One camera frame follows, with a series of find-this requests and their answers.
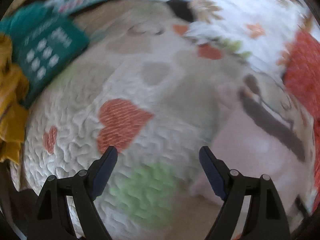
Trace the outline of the pale pink grey-cuffed garment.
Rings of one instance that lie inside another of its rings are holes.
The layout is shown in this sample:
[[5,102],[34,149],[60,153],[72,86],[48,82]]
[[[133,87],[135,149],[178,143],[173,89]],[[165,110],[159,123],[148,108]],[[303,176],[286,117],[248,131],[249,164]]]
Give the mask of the pale pink grey-cuffed garment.
[[312,191],[313,120],[286,89],[266,75],[247,74],[238,86],[219,88],[227,115],[210,149],[244,176],[268,174],[286,213]]

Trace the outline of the mustard yellow fabric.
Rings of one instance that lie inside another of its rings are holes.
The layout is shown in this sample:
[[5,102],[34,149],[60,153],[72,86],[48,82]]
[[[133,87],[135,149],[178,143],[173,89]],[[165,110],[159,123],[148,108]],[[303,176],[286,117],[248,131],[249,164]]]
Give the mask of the mustard yellow fabric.
[[12,41],[1,33],[1,162],[20,163],[29,112],[20,102],[29,90],[29,81],[20,66],[12,62]]

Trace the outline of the heart-patterned quilted bedspread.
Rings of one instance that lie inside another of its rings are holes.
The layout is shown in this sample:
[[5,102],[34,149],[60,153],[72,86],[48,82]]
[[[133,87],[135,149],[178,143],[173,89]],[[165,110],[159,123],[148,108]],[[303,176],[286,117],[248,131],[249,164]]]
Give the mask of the heart-patterned quilted bedspread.
[[203,239],[221,199],[199,163],[227,115],[219,88],[256,72],[237,56],[198,46],[164,3],[108,2],[76,17],[89,48],[34,102],[18,191],[74,176],[108,146],[119,155],[95,207],[114,239]]

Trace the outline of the orange floral fabric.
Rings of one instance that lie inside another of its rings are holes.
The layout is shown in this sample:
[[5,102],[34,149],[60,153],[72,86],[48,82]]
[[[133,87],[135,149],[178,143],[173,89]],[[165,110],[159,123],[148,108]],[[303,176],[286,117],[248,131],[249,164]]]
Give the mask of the orange floral fabric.
[[319,206],[319,42],[304,30],[296,34],[284,83],[313,117],[316,150],[314,163],[316,197],[313,208],[317,209]]

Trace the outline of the teal green package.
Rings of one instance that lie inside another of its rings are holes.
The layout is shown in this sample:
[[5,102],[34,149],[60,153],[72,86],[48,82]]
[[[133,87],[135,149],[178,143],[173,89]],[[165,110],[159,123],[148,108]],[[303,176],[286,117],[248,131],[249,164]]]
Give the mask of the teal green package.
[[12,59],[29,81],[29,92],[20,101],[25,108],[89,45],[88,37],[69,18],[41,2],[3,18],[1,32],[10,36]]

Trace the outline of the white floral pillow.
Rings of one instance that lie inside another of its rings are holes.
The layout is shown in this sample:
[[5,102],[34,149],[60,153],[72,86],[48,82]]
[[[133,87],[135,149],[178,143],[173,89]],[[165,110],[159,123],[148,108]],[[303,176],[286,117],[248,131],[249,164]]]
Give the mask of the white floral pillow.
[[185,36],[214,43],[248,64],[281,76],[307,9],[292,0],[191,0],[195,21]]

